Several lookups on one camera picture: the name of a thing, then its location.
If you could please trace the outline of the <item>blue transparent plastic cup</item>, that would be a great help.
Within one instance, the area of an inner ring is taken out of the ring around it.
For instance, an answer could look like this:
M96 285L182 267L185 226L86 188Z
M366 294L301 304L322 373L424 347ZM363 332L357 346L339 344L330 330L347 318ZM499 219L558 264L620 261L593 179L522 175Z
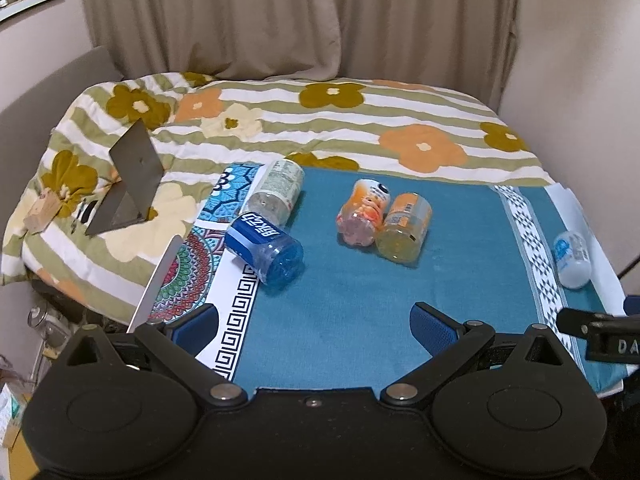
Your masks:
M304 266L302 244L256 212L244 212L228 226L224 247L272 289L288 286Z

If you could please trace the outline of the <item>yellow orange labelled cup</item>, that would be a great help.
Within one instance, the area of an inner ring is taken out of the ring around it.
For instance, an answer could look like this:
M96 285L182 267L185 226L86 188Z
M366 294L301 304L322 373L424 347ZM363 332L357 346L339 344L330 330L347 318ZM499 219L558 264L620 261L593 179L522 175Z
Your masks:
M421 195L398 195L390 206L380 232L378 253L390 261L412 266L418 261L433 215L431 204Z

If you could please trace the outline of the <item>white blue labelled cup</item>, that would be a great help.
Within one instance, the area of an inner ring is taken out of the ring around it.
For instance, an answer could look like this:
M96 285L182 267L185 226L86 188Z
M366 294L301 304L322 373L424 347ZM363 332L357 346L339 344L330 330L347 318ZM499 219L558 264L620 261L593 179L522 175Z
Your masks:
M565 231L555 237L552 250L561 285L568 289L586 286L592 265L584 238L577 232Z

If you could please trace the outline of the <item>pink orange cartoon cup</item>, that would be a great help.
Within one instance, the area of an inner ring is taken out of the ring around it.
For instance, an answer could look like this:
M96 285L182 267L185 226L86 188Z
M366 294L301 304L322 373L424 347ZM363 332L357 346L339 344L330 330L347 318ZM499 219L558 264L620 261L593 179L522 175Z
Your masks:
M369 247L381 229L385 211L390 204L390 191L372 179L359 179L352 195L336 216L336 227L349 246Z

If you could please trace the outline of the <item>clear cup green white label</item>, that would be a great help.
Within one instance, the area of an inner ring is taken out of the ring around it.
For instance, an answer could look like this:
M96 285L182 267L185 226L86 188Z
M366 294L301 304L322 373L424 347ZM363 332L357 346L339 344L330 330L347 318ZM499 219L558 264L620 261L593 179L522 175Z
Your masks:
M302 190L304 170L297 162L270 162L254 191L248 194L244 212L260 214L275 226L286 225Z

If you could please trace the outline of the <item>white board edge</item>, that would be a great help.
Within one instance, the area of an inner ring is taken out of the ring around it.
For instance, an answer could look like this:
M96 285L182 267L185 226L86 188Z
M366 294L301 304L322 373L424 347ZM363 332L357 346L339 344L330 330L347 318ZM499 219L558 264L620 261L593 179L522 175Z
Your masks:
M148 322L155 299L162 288L165 276L174 262L182 243L183 238L180 235L174 235L169 241L162 258L160 258L160 263L157 265L149 283L146 285L142 298L129 322L127 327L128 334L133 333L138 326Z

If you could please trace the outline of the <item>teal patterned cloth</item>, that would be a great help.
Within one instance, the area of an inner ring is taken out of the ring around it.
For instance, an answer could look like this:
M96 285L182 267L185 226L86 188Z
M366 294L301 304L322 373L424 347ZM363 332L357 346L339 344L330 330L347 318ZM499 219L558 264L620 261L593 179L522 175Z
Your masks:
M151 313L174 322L213 304L218 333L198 358L247 391L384 388L427 359L410 332L418 301L503 333L553 325L565 307L606 312L591 281L568 290L556 278L552 245L567 228L544 188L386 178L390 192L419 194L433 209L418 261L402 266L340 241L335 217L357 177L318 168L306 170L288 224L303 271L270 292L224 249L224 229L261 174L224 170Z

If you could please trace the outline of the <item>black clamp with letters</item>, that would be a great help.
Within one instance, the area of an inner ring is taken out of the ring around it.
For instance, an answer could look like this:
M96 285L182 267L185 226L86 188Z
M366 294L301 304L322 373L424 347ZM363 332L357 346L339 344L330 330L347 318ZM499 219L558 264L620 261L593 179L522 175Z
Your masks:
M564 308L556 315L556 326L562 334L585 339L588 361L640 363L638 315L614 316Z

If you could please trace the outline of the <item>floral striped duvet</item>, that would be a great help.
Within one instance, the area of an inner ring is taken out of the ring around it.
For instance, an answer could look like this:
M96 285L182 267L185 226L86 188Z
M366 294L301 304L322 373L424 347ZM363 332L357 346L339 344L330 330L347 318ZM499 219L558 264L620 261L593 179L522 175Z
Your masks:
M90 236L81 215L118 178L112 146L148 130L164 174L149 221ZM388 80L230 81L160 73L100 82L70 103L6 222L1 281L42 278L128 323L170 240L186 236L236 162L288 158L371 174L541 186L539 159L489 107L450 89Z

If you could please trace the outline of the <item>grey bed headboard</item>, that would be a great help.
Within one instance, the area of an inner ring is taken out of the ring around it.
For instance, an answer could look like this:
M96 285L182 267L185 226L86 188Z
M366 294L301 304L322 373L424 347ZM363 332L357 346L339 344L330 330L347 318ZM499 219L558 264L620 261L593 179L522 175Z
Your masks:
M74 99L102 82L122 80L107 48L97 47L38 82L1 112L1 232L24 233L30 203L24 189L36 173L51 131Z

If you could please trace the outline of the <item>beige curtain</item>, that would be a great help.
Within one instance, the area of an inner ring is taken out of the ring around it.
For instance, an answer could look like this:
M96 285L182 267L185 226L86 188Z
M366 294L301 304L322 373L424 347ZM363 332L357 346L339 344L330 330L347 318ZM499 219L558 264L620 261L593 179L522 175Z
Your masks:
M89 35L127 76L384 79L497 107L518 0L82 0Z

